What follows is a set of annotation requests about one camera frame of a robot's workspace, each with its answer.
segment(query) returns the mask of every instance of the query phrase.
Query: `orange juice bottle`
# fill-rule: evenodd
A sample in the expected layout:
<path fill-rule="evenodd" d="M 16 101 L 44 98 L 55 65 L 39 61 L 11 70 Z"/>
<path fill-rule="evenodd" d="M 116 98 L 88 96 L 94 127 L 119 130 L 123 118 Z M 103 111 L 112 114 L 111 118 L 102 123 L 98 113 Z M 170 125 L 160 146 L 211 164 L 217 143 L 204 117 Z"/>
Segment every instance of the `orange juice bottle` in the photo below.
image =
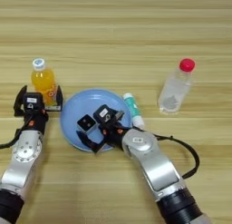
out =
<path fill-rule="evenodd" d="M 45 105 L 57 105 L 57 88 L 54 80 L 53 70 L 46 66 L 44 59 L 35 59 L 33 61 L 33 67 L 32 83 L 35 90 L 43 95 L 43 102 Z"/>

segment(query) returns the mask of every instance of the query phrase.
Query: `water bottle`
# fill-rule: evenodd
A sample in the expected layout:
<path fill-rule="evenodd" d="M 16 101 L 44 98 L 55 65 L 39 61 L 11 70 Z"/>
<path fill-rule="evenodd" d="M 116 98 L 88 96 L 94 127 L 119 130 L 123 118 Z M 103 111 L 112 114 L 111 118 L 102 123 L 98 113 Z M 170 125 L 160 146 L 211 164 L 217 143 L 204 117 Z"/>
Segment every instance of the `water bottle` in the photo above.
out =
<path fill-rule="evenodd" d="M 161 112 L 177 112 L 193 84 L 192 71 L 195 62 L 184 59 L 179 68 L 165 82 L 159 97 L 159 110 Z"/>
<path fill-rule="evenodd" d="M 145 123 L 144 120 L 142 119 L 140 115 L 140 110 L 135 102 L 135 99 L 131 93 L 125 93 L 123 95 L 123 99 L 126 102 L 129 110 L 130 110 L 130 115 L 132 117 L 132 124 L 135 127 L 138 127 L 142 130 L 145 128 Z"/>

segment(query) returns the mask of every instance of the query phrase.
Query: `bottle cap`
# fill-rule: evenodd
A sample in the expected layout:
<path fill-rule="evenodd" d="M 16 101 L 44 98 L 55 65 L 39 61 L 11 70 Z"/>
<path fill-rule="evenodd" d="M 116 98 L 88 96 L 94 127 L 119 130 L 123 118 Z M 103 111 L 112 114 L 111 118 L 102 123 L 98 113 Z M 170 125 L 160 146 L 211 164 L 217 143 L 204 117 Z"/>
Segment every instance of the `bottle cap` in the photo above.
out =
<path fill-rule="evenodd" d="M 41 58 L 33 60 L 33 68 L 36 71 L 42 71 L 43 69 L 45 69 L 45 60 Z"/>
<path fill-rule="evenodd" d="M 124 100 L 126 100 L 126 99 L 128 99 L 128 98 L 130 98 L 130 97 L 133 97 L 133 95 L 132 95 L 131 93 L 125 93 L 125 94 L 123 95 L 123 99 L 124 99 Z"/>
<path fill-rule="evenodd" d="M 145 128 L 145 123 L 144 123 L 144 120 L 142 119 L 141 116 L 133 117 L 132 121 L 133 121 L 134 126 L 140 128 L 142 130 Z"/>
<path fill-rule="evenodd" d="M 191 59 L 183 59 L 179 64 L 179 69 L 186 73 L 191 73 L 195 67 L 195 62 Z"/>

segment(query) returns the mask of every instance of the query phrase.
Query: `white tube cap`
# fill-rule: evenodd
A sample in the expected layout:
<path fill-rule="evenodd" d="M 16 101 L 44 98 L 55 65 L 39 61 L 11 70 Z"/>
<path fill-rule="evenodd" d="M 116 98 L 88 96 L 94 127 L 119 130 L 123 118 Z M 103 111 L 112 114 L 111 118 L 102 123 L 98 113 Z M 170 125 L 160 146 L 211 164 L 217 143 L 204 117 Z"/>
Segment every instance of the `white tube cap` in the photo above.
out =
<path fill-rule="evenodd" d="M 135 116 L 132 118 L 133 125 L 144 130 L 145 123 L 141 116 Z"/>
<path fill-rule="evenodd" d="M 125 94 L 123 95 L 123 99 L 124 99 L 124 100 L 126 100 L 126 99 L 128 99 L 128 98 L 130 98 L 130 97 L 133 97 L 133 95 L 132 95 L 131 93 L 125 93 Z"/>
<path fill-rule="evenodd" d="M 44 70 L 45 69 L 45 60 L 41 59 L 41 58 L 33 60 L 33 68 L 36 71 L 42 71 L 42 70 Z"/>

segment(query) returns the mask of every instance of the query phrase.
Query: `red bottle cap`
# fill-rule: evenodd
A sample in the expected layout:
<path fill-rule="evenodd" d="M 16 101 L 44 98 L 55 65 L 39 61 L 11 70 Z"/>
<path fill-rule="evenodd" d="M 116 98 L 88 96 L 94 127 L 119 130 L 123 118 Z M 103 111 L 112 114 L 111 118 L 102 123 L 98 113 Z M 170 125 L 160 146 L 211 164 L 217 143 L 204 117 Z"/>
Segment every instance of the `red bottle cap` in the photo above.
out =
<path fill-rule="evenodd" d="M 186 73 L 191 73 L 195 67 L 195 62 L 191 59 L 183 59 L 179 64 L 179 69 Z"/>

